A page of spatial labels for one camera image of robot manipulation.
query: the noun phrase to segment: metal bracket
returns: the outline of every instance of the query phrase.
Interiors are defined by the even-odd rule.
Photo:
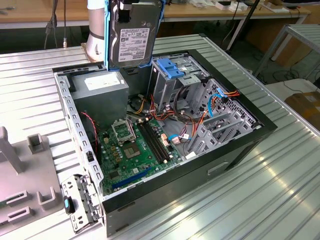
[[[74,213],[70,215],[70,219],[75,233],[79,233],[102,217],[98,194],[90,177],[71,176],[62,183],[62,189],[74,205]]]

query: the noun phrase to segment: expansion slot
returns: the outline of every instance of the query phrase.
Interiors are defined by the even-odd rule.
[[[131,177],[128,177],[125,180],[119,181],[115,184],[112,184],[113,189],[121,188],[122,186],[129,184],[137,179],[143,178],[145,175],[147,175],[148,171],[151,169],[151,167],[147,168],[146,170],[137,173],[136,175],[133,175]]]
[[[149,123],[147,121],[140,122],[138,123],[137,127],[141,132],[144,140],[148,144],[149,148],[151,149],[152,153],[154,154],[157,162],[159,164],[162,164],[164,160],[168,161],[170,157]]]

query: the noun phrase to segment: hard drive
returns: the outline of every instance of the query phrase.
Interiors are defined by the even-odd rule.
[[[113,0],[106,20],[105,65],[109,70],[148,65],[163,12],[160,0]]]

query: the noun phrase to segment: white box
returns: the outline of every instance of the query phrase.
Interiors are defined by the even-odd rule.
[[[217,7],[220,10],[228,10],[228,8],[230,7],[231,1],[217,1],[215,3],[215,7]]]
[[[238,2],[232,2],[228,9],[231,12],[235,12],[235,11],[241,12],[241,11],[246,11],[248,9],[248,6],[246,4],[244,4],[243,2],[239,2],[238,9],[237,9],[237,5],[238,5]]]

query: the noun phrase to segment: metal table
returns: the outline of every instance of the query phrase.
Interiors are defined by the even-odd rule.
[[[281,40],[285,37],[279,48],[276,50],[277,46],[281,42]],[[258,76],[258,74],[262,71],[263,67],[268,62],[271,54],[276,50],[272,60],[275,61],[277,57],[281,54],[282,50],[285,48],[291,37],[295,37],[300,40],[302,43],[306,44],[311,49],[317,51],[320,54],[320,24],[292,24],[285,25],[279,32],[279,34],[274,39],[273,43],[269,47],[268,51],[265,53],[263,58],[261,59],[258,68],[253,72],[254,76]],[[318,62],[312,71],[316,69],[316,67],[320,64]]]
[[[207,37],[157,39],[154,53],[197,49],[278,129],[234,169],[159,209],[109,239],[320,238],[320,133],[277,99]],[[10,141],[48,136],[60,181],[81,173],[51,72],[84,64],[81,47],[0,56],[0,121]],[[64,210],[2,239],[103,239],[96,224],[75,235]]]

